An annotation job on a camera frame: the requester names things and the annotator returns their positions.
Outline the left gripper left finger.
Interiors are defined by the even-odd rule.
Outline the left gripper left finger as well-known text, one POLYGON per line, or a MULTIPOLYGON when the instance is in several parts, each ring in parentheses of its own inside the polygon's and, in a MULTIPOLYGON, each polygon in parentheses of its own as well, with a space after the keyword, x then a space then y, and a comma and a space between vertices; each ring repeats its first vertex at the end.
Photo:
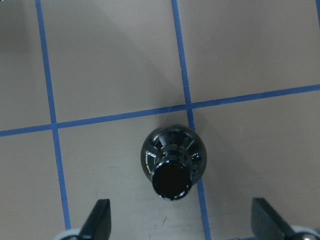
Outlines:
POLYGON ((99 199, 78 234, 79 240, 108 240, 111 235, 111 204, 99 199))

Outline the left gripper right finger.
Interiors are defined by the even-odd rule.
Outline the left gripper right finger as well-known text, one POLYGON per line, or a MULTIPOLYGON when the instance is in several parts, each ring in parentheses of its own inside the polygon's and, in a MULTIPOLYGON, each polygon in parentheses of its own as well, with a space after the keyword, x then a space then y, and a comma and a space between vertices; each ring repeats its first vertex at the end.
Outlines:
POLYGON ((262 197, 251 201, 251 231, 257 240, 292 240, 297 233, 262 197))

